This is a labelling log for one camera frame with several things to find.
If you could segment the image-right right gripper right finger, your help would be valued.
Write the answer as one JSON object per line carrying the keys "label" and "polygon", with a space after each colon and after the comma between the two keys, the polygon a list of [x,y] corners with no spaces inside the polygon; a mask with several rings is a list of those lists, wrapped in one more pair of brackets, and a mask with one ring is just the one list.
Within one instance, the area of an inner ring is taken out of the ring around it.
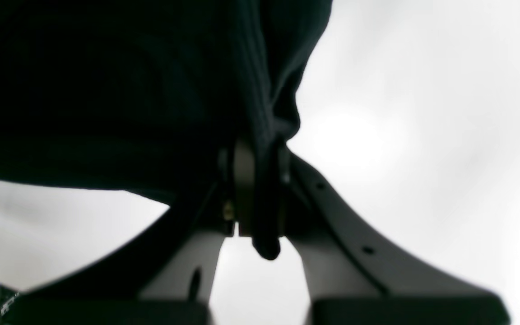
{"label": "image-right right gripper right finger", "polygon": [[283,234],[299,253],[308,325],[509,325],[501,298],[411,255],[367,224],[314,167],[278,152]]}

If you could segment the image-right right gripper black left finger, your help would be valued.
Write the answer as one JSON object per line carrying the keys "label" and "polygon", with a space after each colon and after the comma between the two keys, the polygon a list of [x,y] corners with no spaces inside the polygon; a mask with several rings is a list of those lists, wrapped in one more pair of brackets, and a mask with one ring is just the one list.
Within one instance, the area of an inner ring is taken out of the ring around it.
{"label": "image-right right gripper black left finger", "polygon": [[218,155],[218,176],[180,194],[132,241],[92,265],[23,294],[7,325],[209,325],[219,251],[236,232],[237,190],[253,183],[246,140]]}

